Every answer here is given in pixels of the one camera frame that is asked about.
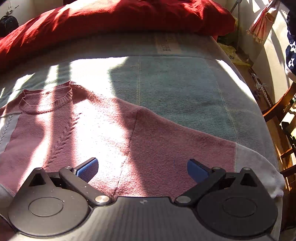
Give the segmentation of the pink and white sweater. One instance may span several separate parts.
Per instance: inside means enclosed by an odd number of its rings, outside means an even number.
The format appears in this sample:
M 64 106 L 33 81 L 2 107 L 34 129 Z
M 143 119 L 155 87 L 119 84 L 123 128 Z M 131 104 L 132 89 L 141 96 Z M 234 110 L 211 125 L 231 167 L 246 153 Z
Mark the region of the pink and white sweater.
M 98 160 L 91 207 L 59 177 Z M 194 207 L 190 159 L 225 177 Z M 71 83 L 24 90 L 1 108 L 1 240 L 272 240 L 285 181 L 245 146 Z

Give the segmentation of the wooden chair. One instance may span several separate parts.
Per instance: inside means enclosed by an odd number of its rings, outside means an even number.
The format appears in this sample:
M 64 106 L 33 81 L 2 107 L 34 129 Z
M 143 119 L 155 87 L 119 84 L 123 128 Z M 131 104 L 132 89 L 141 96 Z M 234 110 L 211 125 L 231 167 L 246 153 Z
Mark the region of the wooden chair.
M 262 112 L 266 122 L 277 125 L 280 147 L 276 148 L 280 158 L 280 170 L 289 191 L 295 189 L 295 83 L 272 107 Z

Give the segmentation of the green plaid bed blanket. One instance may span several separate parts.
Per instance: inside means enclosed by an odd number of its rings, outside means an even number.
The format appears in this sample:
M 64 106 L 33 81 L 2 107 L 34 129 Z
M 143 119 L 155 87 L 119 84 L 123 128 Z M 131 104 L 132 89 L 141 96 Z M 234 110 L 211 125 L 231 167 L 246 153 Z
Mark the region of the green plaid bed blanket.
M 69 80 L 237 142 L 278 165 L 254 94 L 211 37 L 107 34 L 61 43 L 1 71 L 1 105 L 24 89 Z

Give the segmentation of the navy star-patterned garment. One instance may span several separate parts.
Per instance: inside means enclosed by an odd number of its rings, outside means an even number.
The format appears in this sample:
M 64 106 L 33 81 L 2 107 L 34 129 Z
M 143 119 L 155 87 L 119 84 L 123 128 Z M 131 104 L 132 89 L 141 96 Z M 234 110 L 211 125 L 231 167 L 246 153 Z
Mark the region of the navy star-patterned garment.
M 287 38 L 286 65 L 288 70 L 295 75 L 295 12 L 289 11 L 287 15 Z

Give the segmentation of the right orange curtain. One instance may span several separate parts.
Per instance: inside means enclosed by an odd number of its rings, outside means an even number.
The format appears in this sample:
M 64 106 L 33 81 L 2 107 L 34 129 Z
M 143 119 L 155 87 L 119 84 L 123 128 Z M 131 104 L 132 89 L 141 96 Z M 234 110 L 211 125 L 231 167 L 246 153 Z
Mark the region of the right orange curtain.
M 255 40 L 255 42 L 261 44 L 265 41 L 269 30 L 274 24 L 279 7 L 280 1 L 269 1 L 269 4 L 264 7 L 249 27 L 247 33 Z

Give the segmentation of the red duvet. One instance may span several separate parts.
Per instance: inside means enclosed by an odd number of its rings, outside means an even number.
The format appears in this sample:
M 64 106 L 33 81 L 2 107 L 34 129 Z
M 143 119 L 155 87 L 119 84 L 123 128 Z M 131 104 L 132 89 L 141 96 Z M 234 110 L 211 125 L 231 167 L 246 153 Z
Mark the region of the red duvet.
M 221 36 L 234 29 L 234 17 L 214 1 L 75 1 L 42 13 L 2 38 L 1 71 L 43 49 L 95 33 Z

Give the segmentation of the black backpack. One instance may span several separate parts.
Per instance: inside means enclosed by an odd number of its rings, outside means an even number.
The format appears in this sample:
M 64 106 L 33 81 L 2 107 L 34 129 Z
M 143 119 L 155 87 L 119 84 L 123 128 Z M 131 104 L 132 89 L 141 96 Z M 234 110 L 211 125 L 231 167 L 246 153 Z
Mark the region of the black backpack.
M 18 20 L 15 16 L 12 16 L 13 10 L 11 6 L 9 6 L 8 11 L 5 15 L 1 16 L 0 22 L 0 37 L 4 38 L 15 29 L 19 27 Z

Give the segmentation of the metal drying rack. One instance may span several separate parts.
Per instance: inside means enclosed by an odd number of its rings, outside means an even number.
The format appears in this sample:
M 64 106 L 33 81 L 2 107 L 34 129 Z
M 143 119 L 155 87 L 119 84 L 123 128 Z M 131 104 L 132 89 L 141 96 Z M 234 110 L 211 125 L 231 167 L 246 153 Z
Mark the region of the metal drying rack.
M 237 8 L 237 30 L 236 30 L 236 50 L 239 49 L 239 35 L 240 35 L 240 10 L 241 10 L 241 3 L 242 0 L 236 0 L 232 8 L 230 9 L 230 13 L 233 13 L 233 11 Z

